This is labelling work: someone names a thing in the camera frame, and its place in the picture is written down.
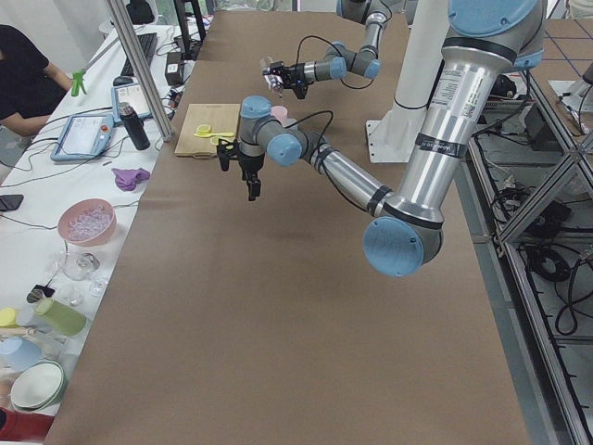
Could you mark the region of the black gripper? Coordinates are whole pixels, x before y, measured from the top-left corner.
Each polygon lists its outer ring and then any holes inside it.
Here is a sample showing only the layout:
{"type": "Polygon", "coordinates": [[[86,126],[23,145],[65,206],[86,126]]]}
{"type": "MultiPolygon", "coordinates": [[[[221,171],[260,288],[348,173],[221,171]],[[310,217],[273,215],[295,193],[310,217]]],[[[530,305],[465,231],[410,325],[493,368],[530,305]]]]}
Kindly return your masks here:
{"type": "Polygon", "coordinates": [[[246,182],[248,200],[255,201],[260,196],[260,180],[258,172],[264,166],[265,155],[250,156],[240,151],[237,155],[242,170],[242,180],[246,182]]]}

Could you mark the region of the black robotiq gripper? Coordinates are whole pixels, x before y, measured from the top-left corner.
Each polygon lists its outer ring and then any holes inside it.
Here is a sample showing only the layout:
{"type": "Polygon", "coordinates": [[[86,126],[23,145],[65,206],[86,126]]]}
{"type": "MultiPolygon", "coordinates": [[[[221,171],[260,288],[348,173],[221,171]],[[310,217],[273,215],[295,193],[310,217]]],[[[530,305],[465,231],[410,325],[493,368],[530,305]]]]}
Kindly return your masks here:
{"type": "Polygon", "coordinates": [[[262,75],[281,77],[284,90],[291,90],[297,99],[304,99],[307,95],[307,78],[303,63],[286,67],[282,61],[273,61],[262,68],[262,75]]]}

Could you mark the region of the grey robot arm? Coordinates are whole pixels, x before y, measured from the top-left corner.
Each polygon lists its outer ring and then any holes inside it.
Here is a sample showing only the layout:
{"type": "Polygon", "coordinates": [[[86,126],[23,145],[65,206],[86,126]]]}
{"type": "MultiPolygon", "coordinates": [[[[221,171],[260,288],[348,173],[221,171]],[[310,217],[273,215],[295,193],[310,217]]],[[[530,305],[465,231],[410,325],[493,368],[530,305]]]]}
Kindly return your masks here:
{"type": "Polygon", "coordinates": [[[364,26],[365,37],[360,49],[354,51],[340,41],[306,35],[302,41],[315,38],[327,44],[322,58],[301,58],[302,46],[299,45],[292,64],[263,58],[260,61],[262,77],[275,94],[282,95],[285,90],[290,90],[298,99],[306,97],[312,84],[333,80],[343,82],[349,73],[373,82],[382,66],[380,43],[387,24],[397,13],[406,15],[407,21],[413,22],[415,9],[413,1],[338,1],[335,6],[337,16],[364,26]]]}
{"type": "Polygon", "coordinates": [[[546,12],[543,1],[418,3],[394,105],[367,131],[384,159],[405,164],[397,189],[373,178],[322,133],[282,125],[270,101],[258,95],[242,102],[235,141],[219,144],[221,167],[237,161],[255,198],[266,159],[285,167],[306,161],[372,216],[363,236],[369,264],[389,276],[414,273],[442,246],[441,206],[497,77],[541,60],[546,12]]]}

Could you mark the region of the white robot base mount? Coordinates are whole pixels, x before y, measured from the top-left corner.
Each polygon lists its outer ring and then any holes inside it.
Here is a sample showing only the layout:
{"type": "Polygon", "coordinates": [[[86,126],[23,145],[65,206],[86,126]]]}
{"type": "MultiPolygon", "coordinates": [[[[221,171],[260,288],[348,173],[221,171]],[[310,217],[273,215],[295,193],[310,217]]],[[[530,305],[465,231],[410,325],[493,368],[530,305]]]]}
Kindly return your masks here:
{"type": "Polygon", "coordinates": [[[372,163],[404,163],[410,159],[437,83],[448,27],[448,1],[418,2],[393,107],[381,120],[367,122],[372,163]]]}

